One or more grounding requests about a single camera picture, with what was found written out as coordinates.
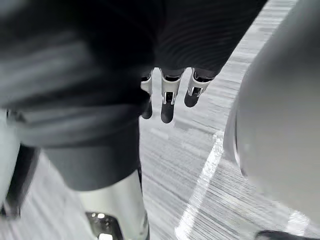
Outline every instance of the white line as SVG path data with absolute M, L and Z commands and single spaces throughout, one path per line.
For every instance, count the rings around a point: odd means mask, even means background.
M 210 180 L 214 176 L 223 154 L 224 133 L 218 131 L 213 135 L 213 147 L 197 180 L 193 194 L 189 199 L 186 210 L 180 220 L 179 226 L 174 229 L 178 240 L 188 240 L 193 228 L 195 218 L 206 195 Z
M 285 231 L 293 235 L 303 236 L 309 222 L 309 218 L 307 218 L 301 212 L 294 211 L 289 217 Z

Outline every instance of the floor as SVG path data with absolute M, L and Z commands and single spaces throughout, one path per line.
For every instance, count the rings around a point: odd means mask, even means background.
M 183 98 L 191 70 L 183 75 L 174 120 L 160 120 L 160 72 L 153 73 L 153 116 L 142 119 L 144 201 L 152 240 L 252 240 L 262 229 L 320 237 L 320 226 L 259 192 L 242 177 L 221 147 L 231 104 L 259 49 L 295 0 L 271 0 L 194 108 Z M 214 174 L 208 174 L 214 161 Z M 19 221 L 0 220 L 0 240 L 91 240 L 77 196 L 41 157 Z

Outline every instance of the dark sleeve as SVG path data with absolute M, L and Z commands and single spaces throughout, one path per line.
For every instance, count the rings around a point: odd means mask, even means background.
M 138 118 L 149 100 L 140 72 L 153 65 L 161 6 L 12 2 L 0 6 L 0 107 L 10 109 L 8 122 L 75 190 L 127 177 L 140 164 Z

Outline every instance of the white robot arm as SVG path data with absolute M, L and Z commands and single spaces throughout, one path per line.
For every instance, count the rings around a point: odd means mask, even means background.
M 320 222 L 320 1 L 301 0 L 248 69 L 224 148 L 275 199 Z

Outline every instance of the robotic finger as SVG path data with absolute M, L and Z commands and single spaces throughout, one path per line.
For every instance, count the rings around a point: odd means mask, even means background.
M 176 98 L 184 71 L 184 68 L 179 70 L 161 69 L 161 120 L 165 124 L 170 123 L 174 118 Z
M 141 77 L 141 88 L 142 90 L 146 91 L 150 95 L 149 103 L 144 111 L 144 113 L 141 115 L 144 119 L 149 119 L 152 116 L 152 73 L 153 70 L 145 72 Z
M 197 104 L 200 95 L 206 91 L 215 76 L 216 74 L 212 71 L 192 68 L 188 89 L 184 97 L 184 104 L 188 108 L 192 108 Z

